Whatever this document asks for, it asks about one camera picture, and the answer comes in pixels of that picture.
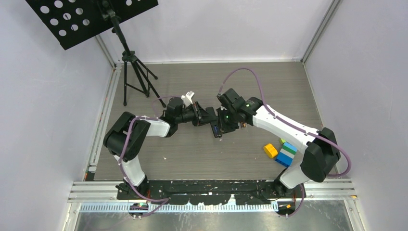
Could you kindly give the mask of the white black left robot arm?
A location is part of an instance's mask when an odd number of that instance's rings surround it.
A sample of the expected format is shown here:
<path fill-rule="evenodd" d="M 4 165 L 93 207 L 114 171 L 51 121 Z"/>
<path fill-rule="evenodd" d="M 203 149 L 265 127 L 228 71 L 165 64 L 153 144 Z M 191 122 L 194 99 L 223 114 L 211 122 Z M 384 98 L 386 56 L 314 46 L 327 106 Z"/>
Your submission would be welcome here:
<path fill-rule="evenodd" d="M 179 124 L 192 123 L 199 127 L 206 124 L 217 125 L 218 118 L 213 107 L 202 108 L 198 102 L 188 103 L 182 97 L 169 100 L 160 117 L 135 116 L 124 112 L 103 139 L 103 145 L 118 161 L 125 182 L 130 184 L 129 193 L 136 199 L 147 195 L 139 151 L 146 137 L 171 137 Z"/>

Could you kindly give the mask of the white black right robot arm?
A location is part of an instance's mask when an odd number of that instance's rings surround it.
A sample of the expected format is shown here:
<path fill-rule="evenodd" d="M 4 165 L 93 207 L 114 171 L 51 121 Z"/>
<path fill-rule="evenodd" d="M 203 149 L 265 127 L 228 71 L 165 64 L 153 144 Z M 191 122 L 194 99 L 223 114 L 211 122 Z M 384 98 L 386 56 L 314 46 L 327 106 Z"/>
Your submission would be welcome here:
<path fill-rule="evenodd" d="M 300 163 L 287 167 L 274 180 L 275 193 L 288 197 L 294 188 L 306 181 L 323 182 L 335 164 L 340 152 L 334 132 L 329 128 L 317 130 L 304 126 L 277 111 L 260 99 L 244 100 L 234 89 L 217 95 L 225 115 L 220 120 L 226 125 L 247 123 L 285 139 L 303 154 Z"/>

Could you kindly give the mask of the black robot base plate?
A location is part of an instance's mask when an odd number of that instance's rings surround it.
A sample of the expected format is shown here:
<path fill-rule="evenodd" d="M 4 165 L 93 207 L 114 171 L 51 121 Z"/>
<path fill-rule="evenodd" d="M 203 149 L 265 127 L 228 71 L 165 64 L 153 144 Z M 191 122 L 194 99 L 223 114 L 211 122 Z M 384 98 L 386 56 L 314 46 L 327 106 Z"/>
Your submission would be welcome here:
<path fill-rule="evenodd" d="M 147 198 L 159 205 L 267 205 L 279 199 L 289 204 L 305 199 L 304 185 L 284 189 L 275 180 L 145 180 L 139 186 L 126 181 L 116 185 L 119 200 Z"/>

